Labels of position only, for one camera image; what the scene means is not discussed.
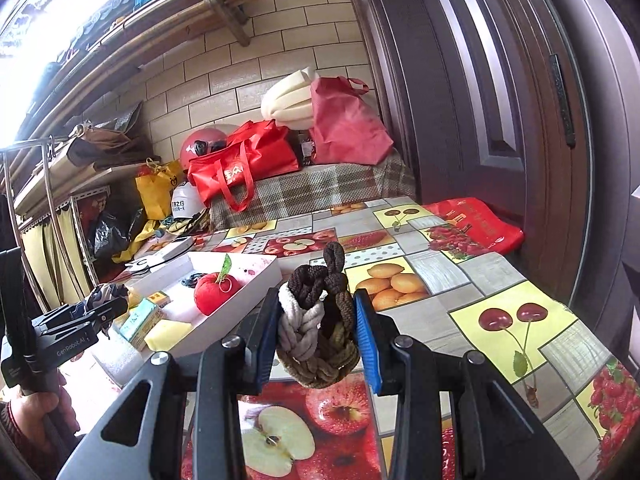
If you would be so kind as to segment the left hand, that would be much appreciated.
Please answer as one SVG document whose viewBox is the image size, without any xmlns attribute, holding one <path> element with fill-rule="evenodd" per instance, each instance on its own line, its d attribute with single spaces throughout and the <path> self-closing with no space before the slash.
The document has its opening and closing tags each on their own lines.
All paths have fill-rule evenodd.
<svg viewBox="0 0 640 480">
<path fill-rule="evenodd" d="M 61 372 L 58 372 L 58 392 L 37 392 L 29 396 L 19 393 L 9 403 L 17 428 L 39 451 L 46 453 L 54 451 L 54 446 L 44 428 L 44 419 L 47 414 L 59 410 L 72 434 L 77 434 L 80 429 L 72 399 L 65 386 L 66 379 Z"/>
</svg>

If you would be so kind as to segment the left forearm green sleeve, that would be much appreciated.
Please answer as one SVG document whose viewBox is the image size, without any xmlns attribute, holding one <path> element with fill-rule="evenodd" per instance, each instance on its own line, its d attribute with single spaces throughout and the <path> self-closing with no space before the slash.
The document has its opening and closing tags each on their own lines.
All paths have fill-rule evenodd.
<svg viewBox="0 0 640 480">
<path fill-rule="evenodd" d="M 18 429 L 9 403 L 1 403 L 1 480 L 54 479 L 54 456 L 38 450 Z"/>
</svg>

